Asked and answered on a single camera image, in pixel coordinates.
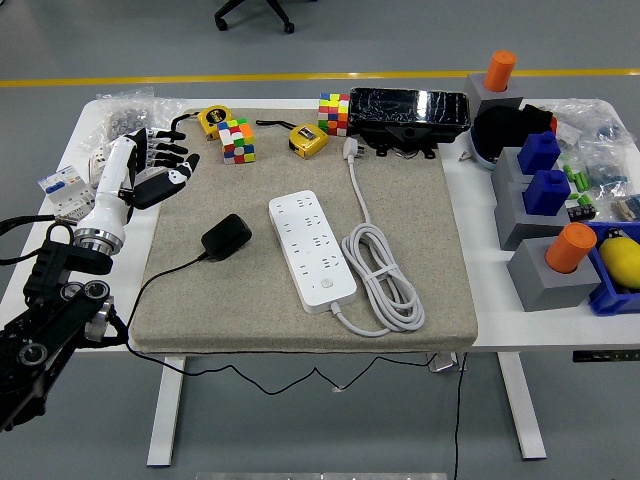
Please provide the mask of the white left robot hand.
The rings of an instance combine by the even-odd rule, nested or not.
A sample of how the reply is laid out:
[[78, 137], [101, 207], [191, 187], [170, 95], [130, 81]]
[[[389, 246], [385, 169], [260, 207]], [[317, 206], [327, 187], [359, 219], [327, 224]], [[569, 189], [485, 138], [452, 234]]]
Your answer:
[[146, 210], [182, 190], [200, 160], [179, 144], [185, 138], [175, 130], [142, 128], [112, 141], [93, 210], [78, 223], [76, 241], [123, 244], [133, 209]]

